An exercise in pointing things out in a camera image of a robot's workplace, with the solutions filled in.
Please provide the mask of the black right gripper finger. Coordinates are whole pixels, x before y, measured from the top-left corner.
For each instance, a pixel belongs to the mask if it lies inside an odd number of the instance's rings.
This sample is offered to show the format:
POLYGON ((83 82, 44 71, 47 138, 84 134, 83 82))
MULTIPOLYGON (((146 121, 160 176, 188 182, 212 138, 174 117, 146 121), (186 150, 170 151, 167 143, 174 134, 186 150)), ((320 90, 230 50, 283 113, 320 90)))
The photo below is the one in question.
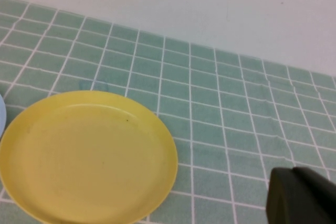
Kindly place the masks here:
POLYGON ((335 183, 307 167, 273 168, 268 223, 335 223, 335 183))

